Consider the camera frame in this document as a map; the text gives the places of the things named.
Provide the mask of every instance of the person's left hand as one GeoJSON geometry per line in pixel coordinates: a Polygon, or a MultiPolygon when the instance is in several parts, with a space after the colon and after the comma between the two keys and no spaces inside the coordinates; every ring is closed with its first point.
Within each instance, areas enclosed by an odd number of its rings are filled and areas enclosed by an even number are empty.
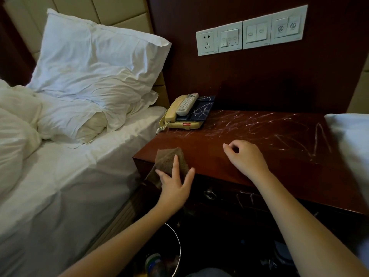
{"type": "Polygon", "coordinates": [[[174,156],[173,160],[172,177],[169,177],[160,170],[155,170],[155,172],[160,176],[160,180],[163,184],[162,192],[156,206],[163,212],[168,212],[169,217],[171,217],[183,207],[190,195],[192,181],[195,177],[195,168],[192,167],[190,171],[188,171],[183,185],[179,177],[179,163],[177,155],[174,156]]]}

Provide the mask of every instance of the metal drawer pull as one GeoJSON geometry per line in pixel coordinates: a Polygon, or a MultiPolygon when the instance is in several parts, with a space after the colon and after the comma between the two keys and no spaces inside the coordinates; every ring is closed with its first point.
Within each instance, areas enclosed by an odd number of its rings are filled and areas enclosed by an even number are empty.
{"type": "Polygon", "coordinates": [[[211,190],[212,190],[212,188],[209,188],[207,191],[204,191],[204,195],[209,200],[217,199],[217,195],[214,192],[212,192],[211,190]]]}

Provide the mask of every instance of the scratched tabletop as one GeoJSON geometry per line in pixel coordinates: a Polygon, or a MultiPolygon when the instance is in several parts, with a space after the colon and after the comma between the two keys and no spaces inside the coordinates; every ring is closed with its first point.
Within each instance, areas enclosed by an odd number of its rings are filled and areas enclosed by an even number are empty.
{"type": "Polygon", "coordinates": [[[135,157],[154,162],[158,149],[181,147],[196,173],[255,187],[224,154],[222,144],[252,142],[269,169],[297,198],[367,214],[367,207],[322,114],[210,111],[197,130],[169,129],[135,157]]]}

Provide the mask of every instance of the brown towel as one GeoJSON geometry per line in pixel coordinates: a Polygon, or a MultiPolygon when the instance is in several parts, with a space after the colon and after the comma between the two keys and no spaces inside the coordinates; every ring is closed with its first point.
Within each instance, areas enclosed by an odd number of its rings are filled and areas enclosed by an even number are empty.
{"type": "Polygon", "coordinates": [[[183,182],[189,169],[181,148],[159,149],[156,154],[154,167],[151,169],[145,180],[152,182],[158,189],[161,189],[162,183],[159,175],[155,172],[155,169],[159,169],[171,177],[175,155],[178,155],[179,172],[183,182]]]}

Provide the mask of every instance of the wooden nightstand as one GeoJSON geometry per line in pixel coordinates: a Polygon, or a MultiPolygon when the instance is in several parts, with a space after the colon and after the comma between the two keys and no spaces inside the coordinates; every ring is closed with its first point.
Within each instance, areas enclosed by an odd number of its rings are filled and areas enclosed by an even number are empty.
{"type": "Polygon", "coordinates": [[[160,133],[134,161],[144,179],[158,149],[181,147],[197,173],[189,207],[276,228],[256,187],[223,152],[234,139],[258,145],[271,172],[336,235],[368,214],[322,114],[212,111],[199,130],[160,133]]]}

